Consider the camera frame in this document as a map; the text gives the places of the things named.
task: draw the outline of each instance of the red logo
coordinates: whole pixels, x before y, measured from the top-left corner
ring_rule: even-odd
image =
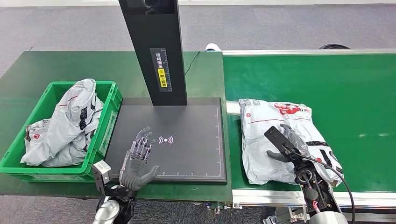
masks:
[[[294,114],[297,111],[301,111],[301,108],[298,105],[292,105],[292,104],[275,103],[274,107],[279,109],[281,115]]]

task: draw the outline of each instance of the white plastic mailer bag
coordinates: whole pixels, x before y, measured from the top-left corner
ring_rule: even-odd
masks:
[[[51,119],[27,127],[21,163],[61,167],[84,160],[103,109],[95,88],[94,79],[76,82],[56,105]]]
[[[293,164],[274,160],[267,150],[279,153],[279,150],[264,136],[275,126],[282,132],[281,124],[289,125],[306,143],[309,153],[318,160],[342,173],[332,149],[326,143],[312,122],[312,109],[303,104],[288,102],[267,102],[255,99],[240,99],[240,121],[242,125],[242,161],[249,180],[253,184],[265,184],[268,181],[294,182]],[[336,185],[341,179],[326,169]]]

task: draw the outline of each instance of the yellow sticker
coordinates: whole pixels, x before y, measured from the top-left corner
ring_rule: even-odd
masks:
[[[158,69],[158,77],[160,80],[161,87],[168,87],[165,78],[165,69]]]
[[[158,75],[165,75],[165,69],[158,69]]]

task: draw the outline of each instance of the black stripe on bag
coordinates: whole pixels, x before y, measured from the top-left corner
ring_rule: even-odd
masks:
[[[326,161],[326,164],[329,165],[330,167],[332,166],[332,162],[330,161],[329,157],[327,156],[326,152],[323,149],[320,149],[320,153],[322,154],[323,158]]]
[[[92,105],[92,100],[91,100],[91,110],[95,110],[95,106]]]
[[[84,130],[85,127],[87,126],[85,120],[87,119],[87,107],[81,110],[80,114],[80,130]]]
[[[91,135],[89,136],[91,139],[93,138],[93,135],[95,134],[96,129],[94,129],[93,131],[91,131]]]
[[[327,146],[330,147],[329,144],[323,141],[308,141],[306,142],[308,146]]]
[[[343,172],[342,172],[342,169],[341,169],[341,168],[339,168],[339,167],[336,167],[336,168],[335,168],[335,170],[336,170],[337,172],[339,172],[340,174],[343,174]]]

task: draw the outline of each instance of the black pad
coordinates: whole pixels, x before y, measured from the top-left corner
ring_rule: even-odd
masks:
[[[124,98],[105,161],[118,177],[137,133],[150,126],[155,145],[149,167],[155,181],[226,183],[220,98],[189,98],[187,106],[153,106],[149,98]]]

